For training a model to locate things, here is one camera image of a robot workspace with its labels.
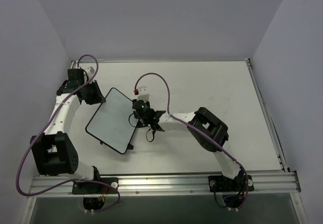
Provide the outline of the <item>small black-framed whiteboard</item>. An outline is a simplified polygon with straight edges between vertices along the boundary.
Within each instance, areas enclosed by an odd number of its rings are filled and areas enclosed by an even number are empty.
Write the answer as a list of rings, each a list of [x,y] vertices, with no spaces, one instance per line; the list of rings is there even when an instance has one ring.
[[[131,140],[138,126],[132,100],[117,88],[111,88],[89,123],[86,133],[119,154],[132,150]]]

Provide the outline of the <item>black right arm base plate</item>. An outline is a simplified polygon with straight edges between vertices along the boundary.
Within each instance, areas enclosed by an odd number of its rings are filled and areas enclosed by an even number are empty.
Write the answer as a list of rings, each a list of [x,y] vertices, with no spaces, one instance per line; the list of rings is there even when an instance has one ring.
[[[242,190],[245,182],[245,175],[240,175],[234,179],[224,177],[223,175],[208,176],[209,190],[211,192],[239,192]]]

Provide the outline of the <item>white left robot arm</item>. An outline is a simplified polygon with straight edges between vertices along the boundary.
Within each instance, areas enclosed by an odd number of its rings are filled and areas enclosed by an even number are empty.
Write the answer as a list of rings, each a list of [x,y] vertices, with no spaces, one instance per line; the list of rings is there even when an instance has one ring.
[[[32,136],[30,140],[40,175],[84,180],[83,186],[89,193],[97,193],[102,187],[102,181],[96,177],[96,167],[79,160],[69,131],[81,103],[94,105],[105,102],[97,81],[92,79],[94,75],[93,67],[68,70],[67,80],[56,92],[56,103],[49,125],[39,138]]]

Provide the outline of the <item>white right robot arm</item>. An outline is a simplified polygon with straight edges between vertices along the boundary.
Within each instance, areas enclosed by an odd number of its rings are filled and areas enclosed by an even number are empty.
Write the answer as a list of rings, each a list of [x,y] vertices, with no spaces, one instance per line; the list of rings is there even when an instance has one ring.
[[[230,190],[242,185],[240,165],[225,147],[229,139],[228,126],[204,107],[191,113],[170,114],[165,110],[154,110],[148,101],[133,100],[134,117],[143,126],[155,132],[188,131],[206,151],[212,152],[220,165],[224,184]]]

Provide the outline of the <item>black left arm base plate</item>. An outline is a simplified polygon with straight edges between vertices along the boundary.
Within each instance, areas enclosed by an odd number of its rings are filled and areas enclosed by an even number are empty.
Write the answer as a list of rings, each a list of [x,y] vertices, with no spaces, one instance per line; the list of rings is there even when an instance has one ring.
[[[90,182],[74,182],[72,188],[72,194],[74,195],[90,195],[90,194],[116,194],[116,190],[119,184],[119,179],[115,177],[101,178],[99,182],[110,185],[107,187],[103,184],[96,184]]]

